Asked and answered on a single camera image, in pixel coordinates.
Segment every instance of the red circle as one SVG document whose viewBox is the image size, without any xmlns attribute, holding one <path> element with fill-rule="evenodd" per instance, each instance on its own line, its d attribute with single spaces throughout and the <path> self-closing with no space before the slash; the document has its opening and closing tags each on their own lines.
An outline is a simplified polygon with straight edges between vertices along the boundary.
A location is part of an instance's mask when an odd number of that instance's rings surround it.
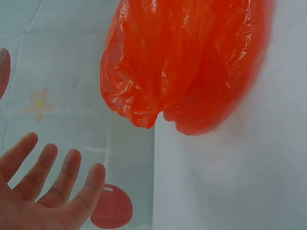
<svg viewBox="0 0 307 230">
<path fill-rule="evenodd" d="M 97 206 L 91 215 L 91 221 L 103 229 L 120 228 L 132 218 L 132 202 L 120 188 L 105 184 Z"/>
</svg>

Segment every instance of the yellow flower center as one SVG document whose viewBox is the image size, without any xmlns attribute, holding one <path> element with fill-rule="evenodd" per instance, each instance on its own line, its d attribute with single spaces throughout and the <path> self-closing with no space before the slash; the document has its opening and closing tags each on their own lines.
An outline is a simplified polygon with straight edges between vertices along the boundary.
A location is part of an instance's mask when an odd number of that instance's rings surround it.
<svg viewBox="0 0 307 230">
<path fill-rule="evenodd" d="M 36 106 L 37 106 L 37 108 L 41 108 L 43 106 L 43 102 L 42 101 L 37 101 L 36 102 Z"/>
</svg>

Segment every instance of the white surface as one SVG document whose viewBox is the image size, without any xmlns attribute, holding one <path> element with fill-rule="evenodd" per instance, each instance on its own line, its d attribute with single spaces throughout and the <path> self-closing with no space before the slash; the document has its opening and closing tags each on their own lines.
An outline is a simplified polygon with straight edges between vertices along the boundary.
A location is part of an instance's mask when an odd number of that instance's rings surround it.
<svg viewBox="0 0 307 230">
<path fill-rule="evenodd" d="M 106 166 L 106 182 L 133 203 L 131 222 L 121 230 L 152 228 L 154 131 L 134 127 L 110 112 L 99 90 L 100 59 L 118 0 L 0 0 L 0 47 L 12 57 L 11 80 L 0 101 L 0 149 L 34 131 L 39 143 L 10 181 L 17 184 L 47 143 L 59 148 L 44 194 L 55 181 L 66 152 L 83 161 L 72 196 L 94 163 Z M 38 123 L 25 114 L 32 91 L 48 88 L 53 111 Z M 98 229 L 90 221 L 85 230 Z"/>
<path fill-rule="evenodd" d="M 307 229 L 307 1 L 277 0 L 254 89 L 218 129 L 155 128 L 154 230 Z"/>
</svg>

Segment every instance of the pink flower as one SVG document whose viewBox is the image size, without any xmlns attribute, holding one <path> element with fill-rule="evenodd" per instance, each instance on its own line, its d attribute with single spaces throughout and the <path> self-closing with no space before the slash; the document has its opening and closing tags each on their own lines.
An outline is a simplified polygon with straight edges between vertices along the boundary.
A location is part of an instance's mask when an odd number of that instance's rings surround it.
<svg viewBox="0 0 307 230">
<path fill-rule="evenodd" d="M 42 91 L 32 91 L 30 94 L 31 106 L 26 107 L 24 112 L 34 114 L 35 120 L 42 122 L 44 118 L 43 110 L 54 110 L 54 104 L 47 102 L 48 97 L 49 91 L 47 88 L 43 88 Z"/>
</svg>

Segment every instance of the red plastic bag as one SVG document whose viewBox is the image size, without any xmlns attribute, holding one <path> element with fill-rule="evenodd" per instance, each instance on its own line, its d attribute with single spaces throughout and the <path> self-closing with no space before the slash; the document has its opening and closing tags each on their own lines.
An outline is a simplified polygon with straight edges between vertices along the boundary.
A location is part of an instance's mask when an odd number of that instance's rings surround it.
<svg viewBox="0 0 307 230">
<path fill-rule="evenodd" d="M 186 135 L 207 132 L 257 75 L 270 0 L 121 0 L 101 61 L 108 106 L 138 127 L 163 111 Z"/>
</svg>

